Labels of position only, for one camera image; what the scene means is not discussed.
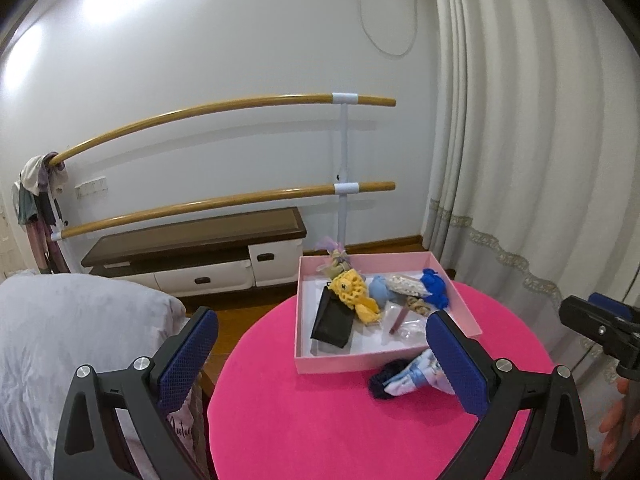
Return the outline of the person's hand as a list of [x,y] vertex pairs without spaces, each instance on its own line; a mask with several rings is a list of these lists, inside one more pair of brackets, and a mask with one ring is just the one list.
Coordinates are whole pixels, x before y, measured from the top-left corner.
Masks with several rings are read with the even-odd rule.
[[606,471],[612,465],[616,446],[624,429],[625,403],[629,390],[629,380],[618,378],[616,380],[616,389],[623,397],[611,406],[600,423],[599,432],[604,434],[605,438],[598,461],[598,471]]

